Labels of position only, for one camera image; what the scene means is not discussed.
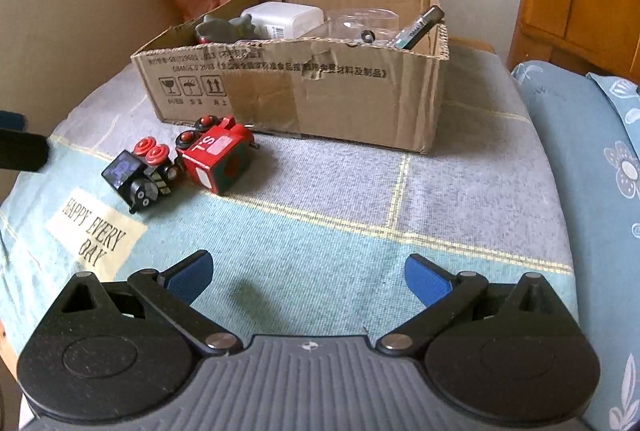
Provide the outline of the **black toy train engine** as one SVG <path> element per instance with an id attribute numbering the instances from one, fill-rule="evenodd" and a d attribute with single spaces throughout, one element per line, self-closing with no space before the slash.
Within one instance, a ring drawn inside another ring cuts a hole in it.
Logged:
<path id="1" fill-rule="evenodd" d="M 171 159 L 169 147 L 152 136 L 140 139 L 133 150 L 124 149 L 101 173 L 125 201 L 130 214 L 169 196 L 179 175 L 179 165 Z"/>

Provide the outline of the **red toy train car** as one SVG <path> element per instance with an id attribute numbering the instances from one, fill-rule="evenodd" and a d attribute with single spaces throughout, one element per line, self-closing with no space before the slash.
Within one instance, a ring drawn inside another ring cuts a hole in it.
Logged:
<path id="1" fill-rule="evenodd" d="M 254 134 L 233 116 L 205 116 L 175 139 L 186 175 L 215 195 L 224 195 L 250 165 L 258 149 Z"/>

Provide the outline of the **grey elephant toy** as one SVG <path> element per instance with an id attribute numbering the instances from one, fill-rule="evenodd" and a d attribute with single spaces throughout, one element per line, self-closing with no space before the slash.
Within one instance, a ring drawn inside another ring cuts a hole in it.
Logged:
<path id="1" fill-rule="evenodd" d="M 225 20 L 207 14 L 195 27 L 195 37 L 201 44 L 233 44 L 238 41 L 257 39 L 258 34 L 250 15 Z"/>

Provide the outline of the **clear plastic chopper bowl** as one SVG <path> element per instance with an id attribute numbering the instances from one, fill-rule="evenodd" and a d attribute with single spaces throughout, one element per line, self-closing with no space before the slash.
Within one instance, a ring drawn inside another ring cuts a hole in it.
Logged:
<path id="1" fill-rule="evenodd" d="M 386 8 L 342 8 L 326 12 L 320 26 L 303 38 L 385 45 L 399 32 L 399 16 Z"/>

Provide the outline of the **black glasses case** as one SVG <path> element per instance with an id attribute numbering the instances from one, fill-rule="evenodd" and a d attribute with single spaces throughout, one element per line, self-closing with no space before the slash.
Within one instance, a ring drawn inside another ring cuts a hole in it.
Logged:
<path id="1" fill-rule="evenodd" d="M 416 18 L 412 24 L 398 32 L 387 43 L 387 46 L 396 48 L 396 50 L 412 50 L 444 18 L 444 11 L 439 6 L 433 5 Z"/>

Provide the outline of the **white plastic bottle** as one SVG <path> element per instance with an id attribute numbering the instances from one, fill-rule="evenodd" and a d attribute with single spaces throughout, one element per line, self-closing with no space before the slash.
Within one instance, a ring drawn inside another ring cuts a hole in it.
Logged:
<path id="1" fill-rule="evenodd" d="M 250 16 L 259 39 L 298 39 L 324 23 L 324 11 L 316 6 L 263 2 L 242 11 Z"/>

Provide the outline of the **blue floral bed sheet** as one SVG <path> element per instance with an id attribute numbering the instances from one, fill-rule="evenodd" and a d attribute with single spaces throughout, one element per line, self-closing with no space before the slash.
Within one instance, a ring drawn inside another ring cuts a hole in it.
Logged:
<path id="1" fill-rule="evenodd" d="M 635 430 L 639 151 L 587 74 L 543 61 L 523 62 L 512 72 L 551 164 L 573 255 L 580 325 L 600 359 L 600 385 L 586 422 L 595 430 Z"/>

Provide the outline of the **open cardboard box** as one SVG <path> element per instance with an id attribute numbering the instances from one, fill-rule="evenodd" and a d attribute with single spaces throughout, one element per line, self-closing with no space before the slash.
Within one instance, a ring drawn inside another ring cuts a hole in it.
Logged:
<path id="1" fill-rule="evenodd" d="M 232 116 L 258 132 L 334 138 L 427 154 L 449 60 L 438 26 L 414 50 L 327 38 L 200 44 L 196 20 L 131 56 L 156 117 Z"/>

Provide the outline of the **blue floral pillow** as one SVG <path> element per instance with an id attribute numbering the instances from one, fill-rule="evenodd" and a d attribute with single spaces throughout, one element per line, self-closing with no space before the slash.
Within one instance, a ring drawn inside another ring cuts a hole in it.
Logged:
<path id="1" fill-rule="evenodd" d="M 599 76 L 592 72 L 587 76 L 604 92 L 618 117 L 622 120 L 630 143 L 634 145 L 634 150 L 639 151 L 640 99 L 638 85 L 621 76 Z"/>

